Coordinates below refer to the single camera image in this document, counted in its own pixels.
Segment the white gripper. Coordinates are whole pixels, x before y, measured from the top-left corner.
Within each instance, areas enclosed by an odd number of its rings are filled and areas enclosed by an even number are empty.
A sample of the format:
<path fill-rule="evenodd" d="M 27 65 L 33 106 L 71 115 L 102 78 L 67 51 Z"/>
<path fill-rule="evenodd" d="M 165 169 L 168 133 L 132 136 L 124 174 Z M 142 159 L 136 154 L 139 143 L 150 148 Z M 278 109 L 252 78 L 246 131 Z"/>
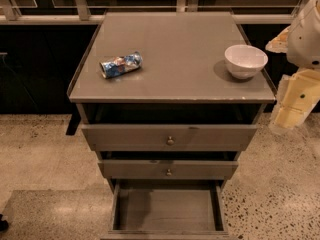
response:
<path fill-rule="evenodd" d="M 303 67 L 292 76 L 283 75 L 279 82 L 269 128 L 275 134 L 284 134 L 300 126 L 320 101 L 320 0 L 309 0 L 291 26 L 269 41 L 265 49 L 287 52 L 290 63 Z"/>

